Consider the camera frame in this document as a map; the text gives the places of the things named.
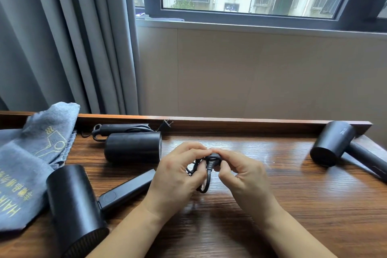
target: black cable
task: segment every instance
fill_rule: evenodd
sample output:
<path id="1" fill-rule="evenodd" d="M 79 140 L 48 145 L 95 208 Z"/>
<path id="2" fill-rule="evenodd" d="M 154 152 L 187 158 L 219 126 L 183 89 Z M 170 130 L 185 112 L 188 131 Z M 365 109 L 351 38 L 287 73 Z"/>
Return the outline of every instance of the black cable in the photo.
<path id="1" fill-rule="evenodd" d="M 194 162 L 194 167 L 192 168 L 192 170 L 189 170 L 188 168 L 186 168 L 186 171 L 187 171 L 187 173 L 190 176 L 192 176 L 193 173 L 196 172 L 197 167 L 199 166 L 199 163 L 201 161 L 206 161 L 207 179 L 206 179 L 206 183 L 204 185 L 204 188 L 203 188 L 203 185 L 201 185 L 196 190 L 201 192 L 201 193 L 205 193 L 205 192 L 208 191 L 208 188 L 210 187 L 212 169 L 215 166 L 219 166 L 220 165 L 220 163 L 222 161 L 222 158 L 220 157 L 219 154 L 212 153 L 211 155 L 206 156 L 206 157 L 204 157 L 202 159 L 196 159 L 195 162 Z"/>

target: finger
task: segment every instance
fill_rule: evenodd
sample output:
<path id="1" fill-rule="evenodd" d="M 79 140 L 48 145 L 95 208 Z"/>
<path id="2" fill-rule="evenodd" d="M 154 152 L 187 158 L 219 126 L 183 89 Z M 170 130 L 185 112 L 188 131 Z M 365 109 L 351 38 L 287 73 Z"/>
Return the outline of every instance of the finger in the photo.
<path id="1" fill-rule="evenodd" d="M 236 153 L 234 151 L 223 150 L 219 148 L 212 148 L 212 152 L 218 153 L 223 160 L 227 161 L 230 164 L 230 167 L 233 168 L 233 171 L 236 173 L 243 172 L 243 168 L 246 166 L 246 158 L 241 153 Z"/>
<path id="2" fill-rule="evenodd" d="M 196 172 L 194 172 L 193 175 L 189 177 L 188 182 L 191 184 L 192 188 L 196 189 L 197 187 L 202 185 L 202 183 L 206 180 L 206 178 L 207 178 L 206 162 L 202 161 L 197 167 Z"/>
<path id="3" fill-rule="evenodd" d="M 225 186 L 229 189 L 239 187 L 242 182 L 240 179 L 238 179 L 231 173 L 230 166 L 224 160 L 220 163 L 220 172 L 218 176 L 222 183 L 224 183 Z"/>
<path id="4" fill-rule="evenodd" d="M 190 149 L 186 152 L 181 153 L 177 156 L 177 161 L 184 167 L 192 163 L 195 159 L 201 159 L 212 153 L 212 149 L 202 150 L 202 149 Z"/>
<path id="5" fill-rule="evenodd" d="M 186 152 L 190 149 L 207 149 L 204 145 L 202 145 L 199 142 L 183 142 L 179 146 L 177 146 L 175 149 L 173 149 L 170 154 L 177 155 L 181 154 L 183 152 Z"/>

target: curtain fold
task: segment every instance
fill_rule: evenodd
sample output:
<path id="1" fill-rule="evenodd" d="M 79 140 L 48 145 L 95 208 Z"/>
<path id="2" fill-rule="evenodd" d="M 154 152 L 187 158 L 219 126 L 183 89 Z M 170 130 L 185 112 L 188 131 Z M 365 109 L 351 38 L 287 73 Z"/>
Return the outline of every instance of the curtain fold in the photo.
<path id="1" fill-rule="evenodd" d="M 133 0 L 0 0 L 0 30 L 2 109 L 138 114 Z"/>

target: right hand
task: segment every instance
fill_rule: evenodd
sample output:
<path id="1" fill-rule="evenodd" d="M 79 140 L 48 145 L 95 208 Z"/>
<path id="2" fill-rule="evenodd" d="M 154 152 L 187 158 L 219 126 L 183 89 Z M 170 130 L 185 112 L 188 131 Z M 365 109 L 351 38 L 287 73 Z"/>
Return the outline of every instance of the right hand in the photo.
<path id="1" fill-rule="evenodd" d="M 222 157 L 216 171 L 219 178 L 233 194 L 239 207 L 249 214 L 259 226 L 264 226 L 281 207 L 274 197 L 264 164 L 238 152 L 212 149 Z"/>

